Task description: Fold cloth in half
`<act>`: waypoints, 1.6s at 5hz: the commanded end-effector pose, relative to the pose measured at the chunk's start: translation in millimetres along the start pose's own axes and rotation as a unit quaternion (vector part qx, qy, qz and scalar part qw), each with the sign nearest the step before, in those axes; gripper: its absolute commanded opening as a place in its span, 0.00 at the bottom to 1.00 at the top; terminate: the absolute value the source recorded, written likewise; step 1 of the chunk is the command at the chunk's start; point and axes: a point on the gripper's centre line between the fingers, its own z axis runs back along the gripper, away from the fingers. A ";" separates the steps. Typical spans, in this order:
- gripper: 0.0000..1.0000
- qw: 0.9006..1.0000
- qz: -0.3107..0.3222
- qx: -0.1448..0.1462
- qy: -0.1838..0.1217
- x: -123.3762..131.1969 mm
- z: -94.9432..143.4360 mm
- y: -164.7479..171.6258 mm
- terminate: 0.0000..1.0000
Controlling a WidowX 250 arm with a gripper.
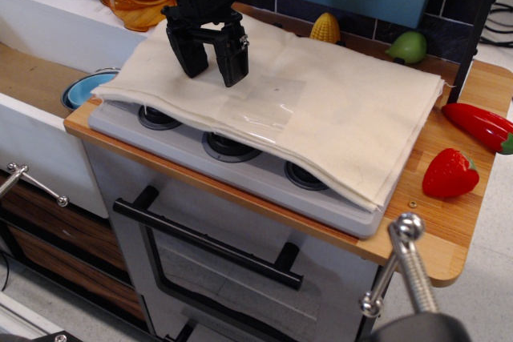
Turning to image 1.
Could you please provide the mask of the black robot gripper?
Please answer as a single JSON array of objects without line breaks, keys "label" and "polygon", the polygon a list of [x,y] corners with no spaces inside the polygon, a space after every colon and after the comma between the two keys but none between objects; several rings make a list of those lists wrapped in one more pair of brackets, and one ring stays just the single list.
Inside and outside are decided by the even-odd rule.
[{"label": "black robot gripper", "polygon": [[213,43],[216,61],[226,87],[248,74],[248,36],[240,24],[242,16],[232,9],[234,0],[176,0],[165,6],[168,40],[184,73],[195,78],[208,68],[208,56],[198,30],[205,24],[223,24]]}]

